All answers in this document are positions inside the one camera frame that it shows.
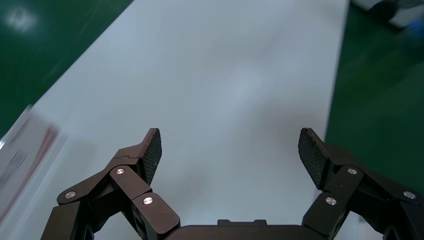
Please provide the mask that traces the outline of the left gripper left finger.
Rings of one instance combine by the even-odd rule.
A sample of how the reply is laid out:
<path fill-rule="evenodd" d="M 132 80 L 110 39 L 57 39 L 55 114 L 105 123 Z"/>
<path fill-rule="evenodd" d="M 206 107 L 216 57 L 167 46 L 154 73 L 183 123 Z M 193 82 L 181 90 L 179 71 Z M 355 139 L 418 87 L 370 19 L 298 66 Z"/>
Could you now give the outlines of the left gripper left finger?
<path fill-rule="evenodd" d="M 84 238 L 122 213 L 143 240 L 164 240 L 181 222 L 151 188 L 161 157 L 160 130 L 150 128 L 141 143 L 119 149 L 103 170 L 60 193 L 57 203 L 79 204 Z"/>

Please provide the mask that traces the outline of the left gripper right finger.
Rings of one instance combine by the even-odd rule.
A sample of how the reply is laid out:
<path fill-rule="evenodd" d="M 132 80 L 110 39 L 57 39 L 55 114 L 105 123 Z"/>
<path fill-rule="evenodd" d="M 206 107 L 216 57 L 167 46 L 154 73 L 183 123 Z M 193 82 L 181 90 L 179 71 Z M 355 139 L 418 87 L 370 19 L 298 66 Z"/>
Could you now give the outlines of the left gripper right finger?
<path fill-rule="evenodd" d="M 324 143 L 303 128 L 298 154 L 320 194 L 302 225 L 333 239 L 349 213 L 361 216 L 385 239 L 423 237 L 423 197 L 368 169 L 348 150 Z"/>

